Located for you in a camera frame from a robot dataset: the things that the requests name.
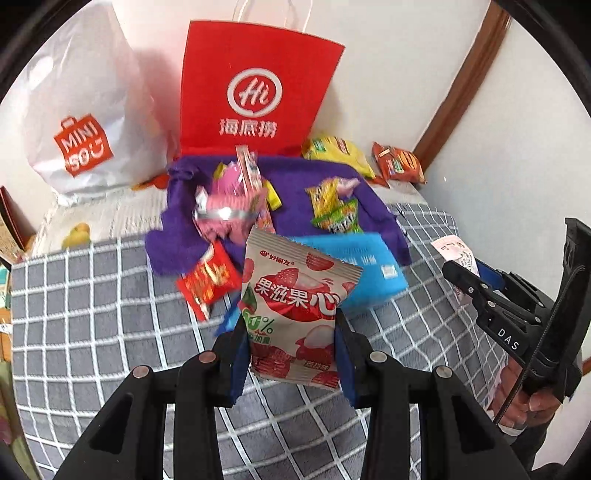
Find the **hi logo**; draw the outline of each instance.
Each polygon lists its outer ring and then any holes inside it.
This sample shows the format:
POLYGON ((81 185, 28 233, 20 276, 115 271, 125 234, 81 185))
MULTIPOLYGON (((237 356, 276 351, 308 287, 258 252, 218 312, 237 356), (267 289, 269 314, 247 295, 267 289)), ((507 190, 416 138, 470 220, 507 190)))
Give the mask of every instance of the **hi logo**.
POLYGON ((105 130, 92 115, 80 120, 69 116, 62 120, 61 127, 62 132, 53 140, 64 155, 66 170, 73 177, 113 157, 105 130))
POLYGON ((283 96, 279 77, 267 69, 247 69, 228 85, 228 103, 242 116, 258 118, 277 108, 283 96))

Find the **blue gripper pad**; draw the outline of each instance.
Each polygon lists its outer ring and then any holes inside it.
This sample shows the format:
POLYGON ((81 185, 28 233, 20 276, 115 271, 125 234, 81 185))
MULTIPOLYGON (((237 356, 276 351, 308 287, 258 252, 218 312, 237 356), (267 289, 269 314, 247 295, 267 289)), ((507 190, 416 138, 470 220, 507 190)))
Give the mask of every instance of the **blue gripper pad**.
POLYGON ((505 288, 503 277, 496 270, 476 259, 479 277, 488 283, 493 290, 502 290, 505 288))
POLYGON ((230 388, 230 398, 232 404, 236 403, 238 397, 244 390, 244 382, 248 373, 248 365, 251 361, 251 349, 248 345, 248 335, 244 332, 244 337, 238 347, 236 358, 232 364, 232 386, 230 388))
POLYGON ((349 359, 349 352, 345 346, 343 332, 340 327, 335 327, 335 360, 339 372, 340 387, 343 395, 353 408, 357 405, 357 393, 355 392, 355 383, 353 378, 353 364, 349 359))

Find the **purple cloth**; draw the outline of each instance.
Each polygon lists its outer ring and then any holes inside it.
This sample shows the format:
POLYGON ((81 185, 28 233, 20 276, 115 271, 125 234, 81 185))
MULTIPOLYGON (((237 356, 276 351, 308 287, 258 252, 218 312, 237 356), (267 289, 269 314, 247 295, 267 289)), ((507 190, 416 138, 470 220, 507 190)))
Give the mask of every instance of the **purple cloth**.
MULTIPOLYGON (((236 157, 183 157, 169 168, 168 208, 162 213, 163 230, 153 230, 145 237, 145 248, 152 269, 158 275, 189 273, 205 253, 208 243, 193 225, 195 188, 203 185, 210 190, 213 172, 220 162, 229 163, 236 157)), ((283 206, 271 212, 273 225, 279 235, 327 235, 314 227, 312 204, 305 188, 318 185, 327 177, 359 178, 355 189, 359 201, 359 226, 364 232, 378 232, 401 265, 408 265, 410 253, 406 240, 388 211, 363 178, 351 167, 325 161, 292 157, 260 157, 261 174, 277 191, 283 206)), ((228 240, 223 245, 240 270, 244 262, 245 247, 228 240)))

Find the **red candy wrapper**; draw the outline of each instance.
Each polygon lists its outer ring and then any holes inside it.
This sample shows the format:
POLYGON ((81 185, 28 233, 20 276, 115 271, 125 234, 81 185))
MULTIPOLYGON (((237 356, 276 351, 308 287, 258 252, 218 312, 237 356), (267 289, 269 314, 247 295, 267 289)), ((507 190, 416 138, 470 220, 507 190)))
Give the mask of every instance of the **red candy wrapper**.
POLYGON ((241 276, 220 241, 210 245, 195 269, 177 280, 177 287, 197 320, 209 320, 209 306, 226 293, 240 288, 241 276))
POLYGON ((238 303, 248 329, 252 371, 263 378, 337 389, 336 309, 361 272, 253 228, 238 303))

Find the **yellow snack bag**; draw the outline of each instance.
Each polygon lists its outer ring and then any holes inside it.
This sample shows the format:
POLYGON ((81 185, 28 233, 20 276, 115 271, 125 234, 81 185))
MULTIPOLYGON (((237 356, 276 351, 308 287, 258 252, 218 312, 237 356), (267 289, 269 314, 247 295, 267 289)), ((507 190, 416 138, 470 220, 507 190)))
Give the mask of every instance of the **yellow snack bag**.
POLYGON ((312 201, 315 218, 332 212, 342 203, 336 191, 338 182, 337 178, 326 179, 317 187, 306 189, 306 193, 310 195, 312 201))
POLYGON ((277 192, 275 191, 273 185, 271 185, 271 182, 269 180, 263 180, 262 186, 263 188, 267 189, 267 203, 269 204, 269 208, 271 209, 271 211, 274 212, 281 205, 283 205, 281 203, 281 199, 279 198, 279 195, 277 195, 277 192))
POLYGON ((365 159, 363 152, 353 142, 338 137, 322 135, 307 140, 301 149, 301 154, 308 160, 326 160, 344 163, 353 167, 367 178, 375 178, 375 173, 365 159))

